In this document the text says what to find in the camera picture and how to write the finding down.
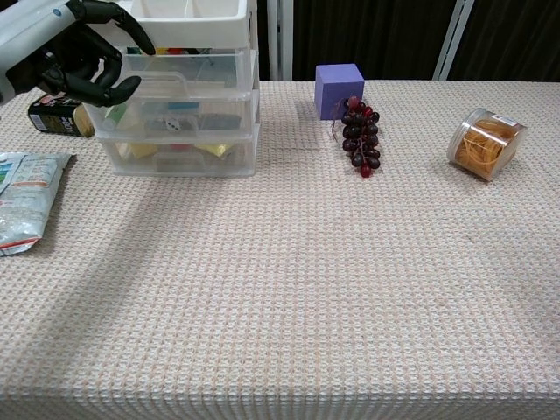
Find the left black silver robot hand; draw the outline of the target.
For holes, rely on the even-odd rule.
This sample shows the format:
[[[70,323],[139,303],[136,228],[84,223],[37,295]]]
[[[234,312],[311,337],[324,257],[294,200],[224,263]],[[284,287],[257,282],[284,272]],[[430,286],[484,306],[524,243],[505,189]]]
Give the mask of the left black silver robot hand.
[[[122,54],[91,27],[109,22],[155,54],[149,35],[118,3],[3,1],[1,103],[34,88],[96,107],[126,102],[141,79],[121,79]]]

